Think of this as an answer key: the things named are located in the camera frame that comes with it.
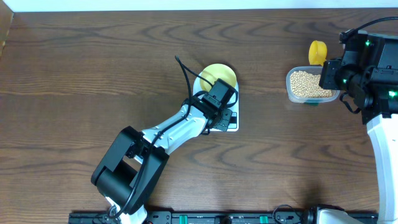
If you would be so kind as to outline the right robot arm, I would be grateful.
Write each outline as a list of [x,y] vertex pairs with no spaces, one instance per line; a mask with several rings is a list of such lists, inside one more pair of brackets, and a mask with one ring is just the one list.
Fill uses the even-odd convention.
[[397,37],[349,30],[340,43],[343,55],[324,62],[319,86],[352,97],[376,160],[378,223],[397,223]]

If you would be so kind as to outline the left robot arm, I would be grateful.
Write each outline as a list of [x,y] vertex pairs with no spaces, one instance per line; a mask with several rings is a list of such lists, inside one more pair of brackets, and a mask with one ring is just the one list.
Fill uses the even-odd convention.
[[210,91],[190,94],[179,111],[163,123],[142,131],[124,128],[91,176],[91,183],[111,204],[108,219],[143,223],[147,216],[144,204],[171,153],[213,129],[227,131],[238,100],[238,86],[217,79]]

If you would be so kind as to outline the yellow measuring scoop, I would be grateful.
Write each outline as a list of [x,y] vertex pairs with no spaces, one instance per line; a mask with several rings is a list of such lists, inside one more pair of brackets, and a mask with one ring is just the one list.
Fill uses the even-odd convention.
[[310,65],[323,65],[326,61],[327,46],[326,43],[314,40],[308,51],[308,61]]

